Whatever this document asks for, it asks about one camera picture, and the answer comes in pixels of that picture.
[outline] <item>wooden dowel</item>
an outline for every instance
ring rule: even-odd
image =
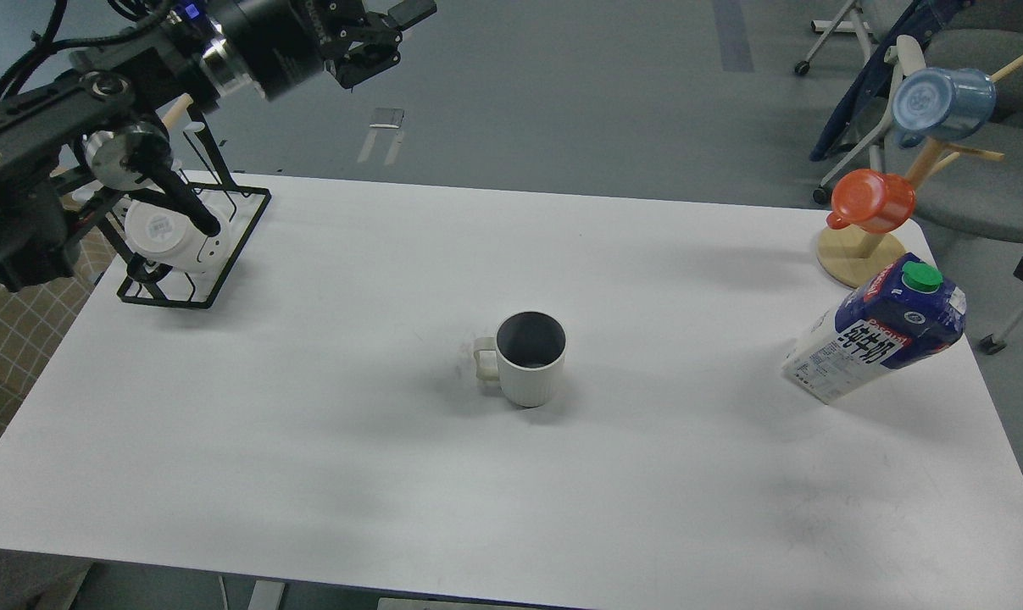
[[[171,129],[175,127],[175,124],[179,123],[183,113],[186,113],[186,106],[189,106],[192,101],[193,100],[186,93],[183,93],[182,96],[175,99],[173,106],[169,108],[169,112],[161,118],[161,123],[166,124],[166,129]]]
[[[884,235],[887,233],[866,233],[861,236],[860,243],[853,248],[854,258],[869,258],[873,255],[873,251],[877,250],[880,243],[884,241]]]
[[[1020,67],[1022,66],[1023,66],[1023,54],[1020,55],[1019,57],[1016,57],[1015,59],[1012,59],[1012,61],[1008,61],[1008,66],[1003,67],[1003,69],[996,71],[995,73],[990,74],[989,80],[997,82],[1002,80],[1002,78],[1008,77],[1008,75],[1020,70]]]
[[[983,159],[985,161],[1005,161],[1005,154],[999,154],[999,151],[976,149],[976,147],[973,146],[964,146],[957,143],[949,143],[948,146],[945,147],[948,150],[953,150],[952,155],[960,154],[976,156],[976,158]]]
[[[941,159],[941,161],[938,161],[936,165],[933,166],[933,170],[929,170],[929,175],[935,176],[937,171],[944,170],[945,167],[951,165],[952,163],[955,163],[957,159],[960,159],[960,156],[961,155],[958,154],[958,151],[953,151],[953,154],[946,156],[946,158],[944,159]]]
[[[940,161],[946,145],[947,142],[927,136],[926,144],[922,147],[921,154],[918,154],[915,162],[910,163],[910,169],[906,170],[906,176],[903,176],[907,182],[910,182],[914,189],[918,189],[918,186],[921,186],[922,182],[925,182],[926,178],[932,175],[933,167]]]

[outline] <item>wooden base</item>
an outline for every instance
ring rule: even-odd
[[[851,224],[839,230],[825,228],[816,243],[816,258],[820,260],[824,270],[851,288],[869,281],[906,253],[895,235],[887,234],[869,258],[855,258],[853,251],[857,250],[864,235],[866,232]]]

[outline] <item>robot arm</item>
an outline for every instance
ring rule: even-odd
[[[17,291],[74,274],[78,239],[101,211],[64,211],[60,198],[93,179],[126,192],[154,184],[169,208],[216,234],[217,220],[171,171],[155,108],[188,93],[214,110],[247,84],[272,100],[323,70],[355,86],[395,66],[402,32],[435,10],[433,0],[386,15],[363,0],[179,0],[131,40],[75,51],[74,69],[50,85],[0,100],[0,282]],[[51,177],[62,146],[80,167]]]

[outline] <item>white mug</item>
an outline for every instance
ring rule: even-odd
[[[495,337],[473,343],[477,379],[500,382],[503,395],[520,406],[541,406],[561,387],[568,337],[553,316],[519,312],[500,322]],[[496,365],[481,363],[481,352],[495,352]]]
[[[221,224],[221,231],[209,237],[181,213],[136,201],[124,217],[127,244],[144,258],[181,271],[202,273],[218,269],[232,252],[229,217],[212,205],[206,209]]]

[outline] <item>black metal rack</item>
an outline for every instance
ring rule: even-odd
[[[120,290],[117,291],[117,296],[124,303],[188,309],[210,308],[217,300],[221,287],[225,285],[232,267],[235,266],[236,259],[239,258],[240,252],[248,244],[248,238],[255,230],[255,225],[262,219],[266,206],[270,202],[269,189],[236,184],[228,166],[225,165],[225,158],[221,156],[213,132],[206,124],[205,116],[193,106],[188,108],[188,115],[191,121],[201,124],[201,129],[194,131],[194,134],[203,150],[198,150],[198,145],[190,138],[189,131],[186,129],[183,130],[183,138],[186,139],[190,149],[197,155],[198,161],[202,162],[215,181],[212,184],[190,181],[183,170],[180,171],[181,176],[201,198],[203,204],[208,204],[209,198],[212,198],[214,193],[224,194],[232,208],[232,213],[229,216],[230,224],[234,223],[237,217],[242,219],[242,217],[250,215],[250,219],[248,219],[248,224],[239,238],[235,239],[231,254],[216,275],[208,277],[209,273],[185,273],[185,271],[173,269],[171,272],[166,270],[161,278],[142,278],[139,281],[131,277],[134,274],[131,273],[131,270],[142,266],[146,261],[141,255],[134,254],[127,247],[117,227],[117,225],[121,225],[121,220],[115,212],[109,213],[104,219],[101,219],[97,227],[100,228],[108,244],[112,244],[112,247],[116,249],[117,254],[120,254],[124,262],[127,263],[128,275],[121,282]],[[123,193],[115,193],[113,197],[115,197],[115,201],[107,202],[107,204],[115,204],[123,197]],[[113,209],[113,206],[107,205],[105,208]]]

